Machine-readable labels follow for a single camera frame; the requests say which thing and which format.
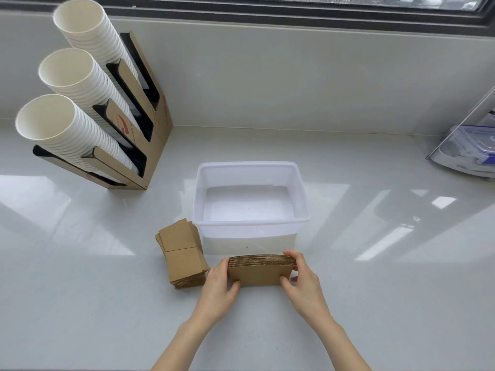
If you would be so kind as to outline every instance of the forearm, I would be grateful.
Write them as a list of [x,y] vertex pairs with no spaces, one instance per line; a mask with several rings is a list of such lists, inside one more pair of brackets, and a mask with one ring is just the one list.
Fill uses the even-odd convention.
[[209,330],[209,327],[192,318],[182,323],[152,371],[188,371]]
[[332,317],[312,327],[327,350],[335,371],[371,371],[344,329]]

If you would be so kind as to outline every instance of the white wall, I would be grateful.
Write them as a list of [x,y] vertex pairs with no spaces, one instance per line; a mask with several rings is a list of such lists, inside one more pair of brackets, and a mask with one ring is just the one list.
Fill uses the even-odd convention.
[[[132,29],[175,124],[439,134],[495,85],[495,40],[114,20]],[[0,118],[47,93],[51,18],[0,13]]]

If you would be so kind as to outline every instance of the right hand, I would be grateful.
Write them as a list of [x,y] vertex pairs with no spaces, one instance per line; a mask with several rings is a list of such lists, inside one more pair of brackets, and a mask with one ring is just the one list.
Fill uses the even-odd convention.
[[287,278],[281,276],[280,283],[291,300],[295,310],[306,320],[313,329],[323,319],[332,319],[327,302],[323,296],[318,276],[308,267],[304,256],[294,250],[284,251],[295,259],[294,270],[298,276],[291,280],[296,281],[293,286]]

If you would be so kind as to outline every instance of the hand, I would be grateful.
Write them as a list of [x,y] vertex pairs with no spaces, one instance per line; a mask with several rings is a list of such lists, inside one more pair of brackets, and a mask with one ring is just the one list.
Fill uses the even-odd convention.
[[280,277],[280,283],[291,300],[295,310],[306,320],[313,329],[323,319],[330,318],[327,302],[323,296],[318,276],[308,267],[304,256],[294,250],[284,251],[295,259],[294,270],[298,272],[291,280],[296,281],[293,286],[285,277]]
[[209,270],[201,296],[191,316],[191,319],[198,319],[209,330],[227,315],[241,287],[241,282],[236,281],[230,290],[227,290],[228,267],[229,260],[222,259],[218,266]]

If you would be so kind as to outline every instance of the cardboard organizer slot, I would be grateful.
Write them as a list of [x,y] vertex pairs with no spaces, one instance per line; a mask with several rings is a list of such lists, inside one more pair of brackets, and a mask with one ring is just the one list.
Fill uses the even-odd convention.
[[141,131],[133,126],[112,99],[109,99],[105,105],[94,105],[93,108],[132,145],[125,147],[119,144],[138,168],[138,174],[99,147],[94,147],[90,154],[83,156],[83,161],[123,183],[83,171],[38,145],[34,146],[33,154],[109,189],[146,190],[173,125],[163,92],[134,34],[125,32],[120,35],[149,88],[143,89],[122,59],[116,64],[107,64],[107,68],[139,111],[139,116],[135,118]]

